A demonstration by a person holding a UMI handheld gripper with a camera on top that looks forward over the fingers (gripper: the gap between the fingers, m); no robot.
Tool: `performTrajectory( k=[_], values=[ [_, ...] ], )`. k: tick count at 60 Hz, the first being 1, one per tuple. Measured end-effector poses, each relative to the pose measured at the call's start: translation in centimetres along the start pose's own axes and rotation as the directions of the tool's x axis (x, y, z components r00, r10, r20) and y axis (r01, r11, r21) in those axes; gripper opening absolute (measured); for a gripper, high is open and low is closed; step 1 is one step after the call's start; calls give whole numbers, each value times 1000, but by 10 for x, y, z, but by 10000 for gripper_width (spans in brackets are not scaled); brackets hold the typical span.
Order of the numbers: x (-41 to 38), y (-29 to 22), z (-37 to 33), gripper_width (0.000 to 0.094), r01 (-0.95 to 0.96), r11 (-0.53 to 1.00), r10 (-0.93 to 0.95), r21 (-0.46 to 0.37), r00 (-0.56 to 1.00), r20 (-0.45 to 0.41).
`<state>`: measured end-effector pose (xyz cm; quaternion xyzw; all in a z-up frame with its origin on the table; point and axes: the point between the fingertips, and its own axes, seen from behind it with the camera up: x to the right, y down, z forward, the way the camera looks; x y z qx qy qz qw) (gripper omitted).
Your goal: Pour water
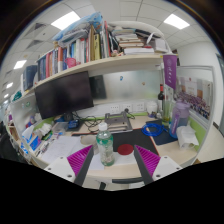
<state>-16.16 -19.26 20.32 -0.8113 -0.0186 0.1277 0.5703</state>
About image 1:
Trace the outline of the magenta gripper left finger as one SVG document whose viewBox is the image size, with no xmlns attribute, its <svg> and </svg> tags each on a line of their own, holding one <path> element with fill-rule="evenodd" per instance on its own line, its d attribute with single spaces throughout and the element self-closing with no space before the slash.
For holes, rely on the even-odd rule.
<svg viewBox="0 0 224 224">
<path fill-rule="evenodd" d="M 75 174 L 74 183 L 76 185 L 83 185 L 93 155 L 93 146 L 90 145 L 67 157 L 68 163 Z"/>
</svg>

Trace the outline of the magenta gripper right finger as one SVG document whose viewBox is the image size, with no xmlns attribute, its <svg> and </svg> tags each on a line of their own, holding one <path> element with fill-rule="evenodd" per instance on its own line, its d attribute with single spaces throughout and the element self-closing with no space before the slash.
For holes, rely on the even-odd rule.
<svg viewBox="0 0 224 224">
<path fill-rule="evenodd" d="M 152 176 L 157 168 L 161 157 L 151 152 L 150 150 L 138 145 L 134 146 L 134 156 L 137 161 L 137 165 L 143 178 L 144 184 L 148 185 L 152 183 Z"/>
</svg>

